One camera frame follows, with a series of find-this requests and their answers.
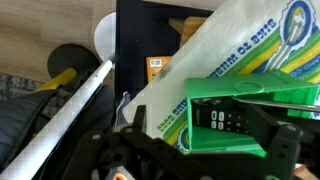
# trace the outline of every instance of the wooden floor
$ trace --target wooden floor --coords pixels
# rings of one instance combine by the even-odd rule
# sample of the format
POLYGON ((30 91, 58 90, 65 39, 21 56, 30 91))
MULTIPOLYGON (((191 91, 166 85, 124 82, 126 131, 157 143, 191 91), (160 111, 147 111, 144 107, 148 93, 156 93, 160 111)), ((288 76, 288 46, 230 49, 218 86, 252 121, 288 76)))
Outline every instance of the wooden floor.
POLYGON ((1 0, 0 72, 45 82, 55 47, 75 43, 96 54, 95 28, 115 7, 115 0, 1 0))

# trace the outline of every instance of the yellow stripe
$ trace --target yellow stripe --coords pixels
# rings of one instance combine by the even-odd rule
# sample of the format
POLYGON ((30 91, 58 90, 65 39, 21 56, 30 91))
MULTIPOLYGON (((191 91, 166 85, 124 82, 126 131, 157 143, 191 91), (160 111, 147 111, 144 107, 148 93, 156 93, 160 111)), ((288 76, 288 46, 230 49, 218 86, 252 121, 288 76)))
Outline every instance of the yellow stripe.
POLYGON ((293 70, 297 69, 301 65, 315 58, 319 54, 319 52, 320 52, 320 41, 315 46, 313 46, 307 53, 303 54, 298 59, 294 60, 292 63, 281 68, 281 71, 285 73, 291 73, 293 70))
POLYGON ((313 84, 320 83, 320 74, 318 74, 318 75, 314 76, 313 78, 309 79, 308 82, 313 83, 313 84))
POLYGON ((65 70, 63 73, 59 74, 57 77, 51 79, 51 81, 45 83, 35 92, 50 90, 50 89, 57 89, 59 86, 64 86, 68 82, 70 82, 74 77, 77 76, 76 70, 69 68, 65 70))
POLYGON ((302 14, 302 12, 303 12, 303 10, 299 7, 299 8, 297 8, 295 11, 294 11, 294 15, 300 15, 300 14, 302 14))
POLYGON ((279 48, 281 41, 277 41, 265 53, 254 59, 248 66, 246 66, 239 74, 250 74, 253 70, 259 67, 263 62, 268 60, 279 48))
POLYGON ((182 125, 176 130, 176 132, 168 139, 168 144, 173 145, 179 137, 180 131, 184 128, 184 126, 187 124, 187 122, 182 123, 182 125))

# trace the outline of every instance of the white rod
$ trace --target white rod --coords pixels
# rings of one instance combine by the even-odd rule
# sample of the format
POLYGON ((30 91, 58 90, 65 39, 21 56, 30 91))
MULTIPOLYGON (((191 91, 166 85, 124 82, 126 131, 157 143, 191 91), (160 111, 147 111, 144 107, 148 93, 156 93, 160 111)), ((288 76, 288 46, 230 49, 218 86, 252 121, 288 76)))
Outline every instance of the white rod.
POLYGON ((111 68, 111 61, 103 62, 40 133, 2 172, 0 179, 31 179, 111 68))

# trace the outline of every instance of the cardboard box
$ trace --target cardboard box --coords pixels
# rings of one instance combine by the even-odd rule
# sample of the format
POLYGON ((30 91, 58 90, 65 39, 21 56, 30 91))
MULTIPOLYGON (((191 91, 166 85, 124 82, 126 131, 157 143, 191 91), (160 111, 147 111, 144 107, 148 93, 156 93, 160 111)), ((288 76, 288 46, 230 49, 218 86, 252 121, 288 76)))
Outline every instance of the cardboard box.
POLYGON ((148 83, 160 72, 160 70, 171 60, 172 56, 147 57, 148 83))

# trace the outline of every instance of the green lid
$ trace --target green lid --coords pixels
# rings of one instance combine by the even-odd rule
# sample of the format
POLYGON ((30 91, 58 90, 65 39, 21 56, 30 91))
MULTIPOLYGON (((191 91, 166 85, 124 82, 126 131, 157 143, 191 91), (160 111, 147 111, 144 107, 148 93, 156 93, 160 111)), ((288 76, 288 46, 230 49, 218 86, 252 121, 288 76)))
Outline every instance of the green lid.
MULTIPOLYGON (((314 84, 295 79, 281 71, 270 71, 260 74, 238 76, 223 76, 218 78, 187 79, 185 81, 185 90, 188 103, 190 150, 245 151, 259 156, 265 155, 263 149, 252 136, 193 126, 191 119, 192 99, 268 93, 261 97, 271 97, 271 101, 274 99, 276 101, 284 100, 282 102, 289 102, 289 100, 286 101, 285 98, 289 98, 292 92, 298 96, 301 89, 306 89, 302 91, 309 95, 309 93, 313 93, 315 91, 315 88, 317 87, 315 87, 314 84)), ((311 103, 312 98, 314 102, 315 98, 313 96, 315 95, 310 95, 311 100, 308 102, 311 103)), ((294 102, 304 104, 306 100, 303 99, 294 102)))
MULTIPOLYGON (((318 95, 319 87, 314 86, 310 88, 293 89, 290 91, 279 91, 274 93, 274 101, 286 102, 291 104, 305 104, 314 105, 318 95)), ((311 112, 299 111, 299 110, 288 110, 288 116, 310 118, 311 112)))

